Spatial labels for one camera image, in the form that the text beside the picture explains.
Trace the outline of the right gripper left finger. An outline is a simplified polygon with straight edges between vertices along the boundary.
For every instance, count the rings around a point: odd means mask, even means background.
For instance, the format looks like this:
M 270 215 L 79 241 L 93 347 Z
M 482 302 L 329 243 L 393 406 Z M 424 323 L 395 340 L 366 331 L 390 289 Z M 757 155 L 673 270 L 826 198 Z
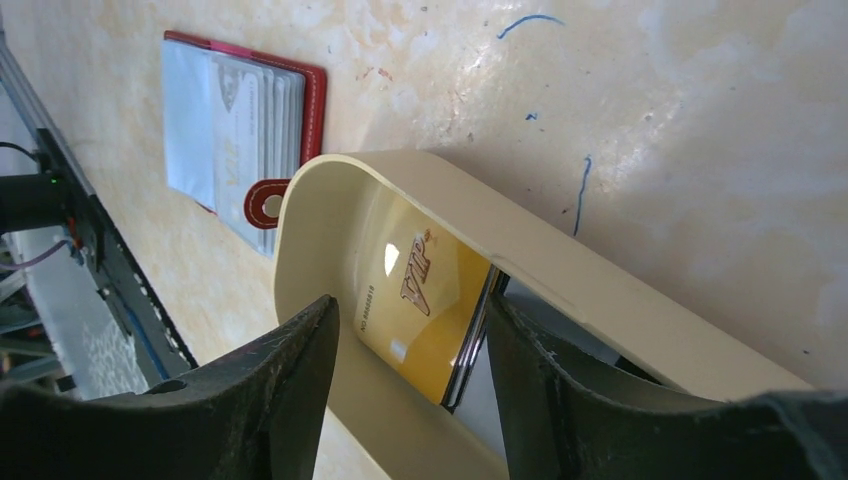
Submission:
M 202 367 L 90 401 L 1 385 L 5 479 L 309 479 L 339 339 L 328 295 Z

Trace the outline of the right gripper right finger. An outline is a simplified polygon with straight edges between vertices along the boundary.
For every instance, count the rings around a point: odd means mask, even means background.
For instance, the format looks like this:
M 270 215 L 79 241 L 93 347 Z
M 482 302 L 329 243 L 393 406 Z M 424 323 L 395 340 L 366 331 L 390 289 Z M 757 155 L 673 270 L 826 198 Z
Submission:
M 487 306 L 487 339 L 513 479 L 843 479 L 847 396 L 769 392 L 720 402 L 604 363 Z

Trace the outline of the black striped card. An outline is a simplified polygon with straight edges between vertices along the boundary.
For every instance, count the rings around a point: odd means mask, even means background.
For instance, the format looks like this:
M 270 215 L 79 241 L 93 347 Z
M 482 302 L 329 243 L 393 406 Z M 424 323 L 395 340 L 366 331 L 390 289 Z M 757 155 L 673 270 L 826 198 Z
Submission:
M 472 318 L 484 328 L 495 428 L 508 458 L 521 441 L 542 438 L 554 449 L 571 442 L 630 441 L 664 430 L 663 412 L 675 393 L 669 384 L 598 337 L 589 346 L 549 331 L 499 288 L 505 274 L 491 267 Z

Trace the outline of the gold VIP card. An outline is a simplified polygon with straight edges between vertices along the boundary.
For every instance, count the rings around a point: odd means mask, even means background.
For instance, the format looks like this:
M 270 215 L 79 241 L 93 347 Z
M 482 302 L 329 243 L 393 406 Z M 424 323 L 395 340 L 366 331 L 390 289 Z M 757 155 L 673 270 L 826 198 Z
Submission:
M 443 401 L 490 263 L 385 188 L 355 249 L 359 340 L 435 404 Z

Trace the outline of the red leather card holder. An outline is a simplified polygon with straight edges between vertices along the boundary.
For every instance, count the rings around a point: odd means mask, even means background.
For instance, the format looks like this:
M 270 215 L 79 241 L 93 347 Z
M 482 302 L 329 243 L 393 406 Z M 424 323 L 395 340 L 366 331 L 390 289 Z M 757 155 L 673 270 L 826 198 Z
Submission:
M 322 150 L 326 71 L 167 30 L 161 42 L 166 183 L 270 256 L 297 170 Z

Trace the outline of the silver VIP card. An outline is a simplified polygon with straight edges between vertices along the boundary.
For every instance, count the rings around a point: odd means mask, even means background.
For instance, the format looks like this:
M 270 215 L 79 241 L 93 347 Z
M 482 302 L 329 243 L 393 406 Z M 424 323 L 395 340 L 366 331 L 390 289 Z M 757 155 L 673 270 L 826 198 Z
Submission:
M 216 208 L 230 228 L 254 241 L 245 219 L 244 200 L 258 173 L 262 78 L 257 69 L 223 55 L 210 70 L 216 162 Z

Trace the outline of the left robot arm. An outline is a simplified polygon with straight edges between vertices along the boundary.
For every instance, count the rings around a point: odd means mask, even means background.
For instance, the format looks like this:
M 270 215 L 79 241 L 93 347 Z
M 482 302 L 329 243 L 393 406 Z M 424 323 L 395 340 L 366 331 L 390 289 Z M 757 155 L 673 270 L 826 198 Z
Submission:
M 1 177 L 1 232 L 66 224 L 72 195 L 62 176 L 39 173 Z

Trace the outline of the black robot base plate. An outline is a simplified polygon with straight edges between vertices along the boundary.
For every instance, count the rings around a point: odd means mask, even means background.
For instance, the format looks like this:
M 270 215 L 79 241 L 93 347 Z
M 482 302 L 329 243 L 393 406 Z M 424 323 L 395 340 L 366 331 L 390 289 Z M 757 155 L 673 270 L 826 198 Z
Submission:
M 155 385 L 198 367 L 186 342 L 155 293 L 111 217 L 84 177 L 71 169 L 69 158 L 45 127 L 36 130 L 36 155 L 58 191 L 59 218 L 96 295 L 119 330 L 132 341 L 141 372 Z

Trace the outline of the aluminium frame rail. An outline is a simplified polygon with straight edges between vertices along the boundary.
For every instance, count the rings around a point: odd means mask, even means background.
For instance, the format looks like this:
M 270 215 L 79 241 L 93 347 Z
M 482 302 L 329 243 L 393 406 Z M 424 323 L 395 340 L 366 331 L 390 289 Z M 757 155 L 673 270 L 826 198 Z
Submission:
M 11 52 L 4 30 L 1 31 L 1 81 L 32 136 L 36 140 L 42 140 L 43 135 L 40 131 L 48 131 L 51 137 L 48 141 L 48 153 L 58 161 L 59 167 L 70 172 L 70 176 L 80 186 L 84 196 L 94 195 L 95 190 L 86 178 L 69 144 Z

